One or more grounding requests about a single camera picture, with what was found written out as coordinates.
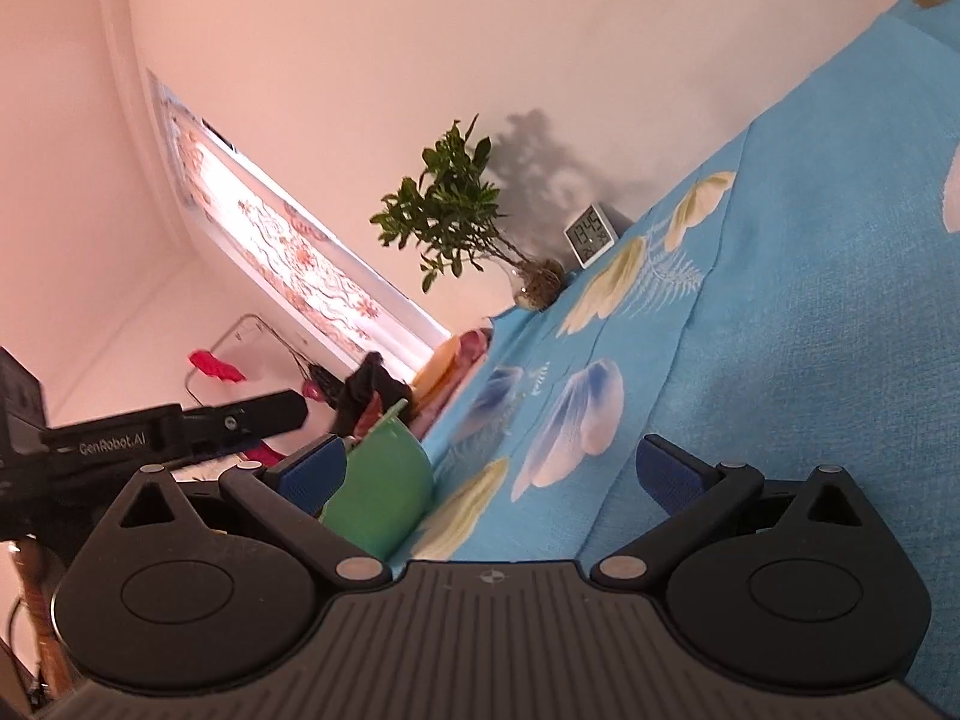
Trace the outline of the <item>clothes rack with red garment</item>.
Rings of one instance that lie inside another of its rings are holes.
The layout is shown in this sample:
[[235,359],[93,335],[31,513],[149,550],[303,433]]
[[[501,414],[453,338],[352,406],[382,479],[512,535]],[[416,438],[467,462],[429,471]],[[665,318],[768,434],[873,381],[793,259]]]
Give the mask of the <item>clothes rack with red garment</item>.
[[280,390],[296,390],[306,400],[309,415],[297,430],[265,439],[244,460],[272,466],[302,449],[313,440],[327,436],[334,421],[317,385],[308,377],[311,360],[291,346],[277,330],[256,314],[245,314],[228,332],[206,349],[189,356],[190,369],[184,387],[199,406],[223,405]]

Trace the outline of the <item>green plastic basket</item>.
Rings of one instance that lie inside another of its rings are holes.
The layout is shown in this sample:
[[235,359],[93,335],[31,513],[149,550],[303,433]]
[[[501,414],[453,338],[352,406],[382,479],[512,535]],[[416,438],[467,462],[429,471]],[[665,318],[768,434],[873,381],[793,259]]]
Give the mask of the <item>green plastic basket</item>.
[[400,419],[398,400],[347,454],[345,479],[324,504],[319,522],[387,562],[430,508],[433,465]]

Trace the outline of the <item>black clothing pile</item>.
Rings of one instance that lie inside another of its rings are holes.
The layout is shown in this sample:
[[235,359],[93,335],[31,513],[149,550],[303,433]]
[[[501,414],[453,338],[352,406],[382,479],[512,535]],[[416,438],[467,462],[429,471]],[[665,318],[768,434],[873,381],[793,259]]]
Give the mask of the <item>black clothing pile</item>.
[[382,411],[405,400],[404,410],[398,413],[398,419],[405,426],[413,421],[413,390],[407,382],[396,379],[387,371],[381,353],[371,351],[364,356],[358,369],[343,382],[329,433],[338,437],[358,437],[358,424],[375,398],[379,398]]

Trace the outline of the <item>folded orange pink cloths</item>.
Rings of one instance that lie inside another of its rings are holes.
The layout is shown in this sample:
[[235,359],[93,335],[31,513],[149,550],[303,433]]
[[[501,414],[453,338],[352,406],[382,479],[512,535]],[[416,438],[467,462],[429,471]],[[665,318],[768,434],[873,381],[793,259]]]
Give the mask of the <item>folded orange pink cloths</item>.
[[441,343],[427,364],[416,372],[410,383],[413,418],[409,429],[417,439],[428,434],[449,401],[470,379],[487,354],[490,341],[489,328],[474,328],[455,335]]

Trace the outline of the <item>floral window curtain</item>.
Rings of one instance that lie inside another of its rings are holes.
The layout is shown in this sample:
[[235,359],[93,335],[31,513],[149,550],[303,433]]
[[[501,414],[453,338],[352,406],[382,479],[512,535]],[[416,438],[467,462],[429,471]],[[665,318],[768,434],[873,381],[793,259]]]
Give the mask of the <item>floral window curtain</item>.
[[149,91],[184,218],[308,343],[343,366],[376,351],[409,379],[451,338],[158,78]]

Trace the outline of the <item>blue floral tablecloth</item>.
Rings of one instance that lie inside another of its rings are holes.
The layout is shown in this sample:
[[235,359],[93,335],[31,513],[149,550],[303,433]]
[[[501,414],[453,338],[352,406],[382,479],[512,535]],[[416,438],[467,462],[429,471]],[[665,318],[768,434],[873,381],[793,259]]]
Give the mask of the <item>blue floral tablecloth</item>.
[[395,564],[594,564],[661,522],[647,434],[848,470],[931,594],[911,684],[957,709],[957,5],[895,5],[550,310],[501,314],[425,437],[436,517]]

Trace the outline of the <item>white digital clock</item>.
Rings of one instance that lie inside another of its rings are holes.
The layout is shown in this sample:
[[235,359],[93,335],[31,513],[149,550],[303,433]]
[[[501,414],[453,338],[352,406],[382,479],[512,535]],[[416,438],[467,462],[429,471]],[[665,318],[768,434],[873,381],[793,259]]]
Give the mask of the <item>white digital clock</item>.
[[610,216],[597,203],[587,205],[563,227],[563,238],[581,270],[612,250],[621,237]]

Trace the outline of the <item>potted plant in glass vase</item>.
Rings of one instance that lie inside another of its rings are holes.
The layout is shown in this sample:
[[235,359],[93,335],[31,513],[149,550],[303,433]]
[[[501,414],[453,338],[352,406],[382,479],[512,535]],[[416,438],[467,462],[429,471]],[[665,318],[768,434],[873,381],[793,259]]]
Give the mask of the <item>potted plant in glass vase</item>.
[[444,275],[459,278],[493,262],[511,281],[514,304],[544,310],[565,289],[563,267],[534,257],[503,232],[501,188],[485,177],[493,143],[472,138],[473,122],[454,121],[421,151],[421,172],[407,176],[381,199],[370,223],[382,247],[418,252],[420,289],[428,293]]

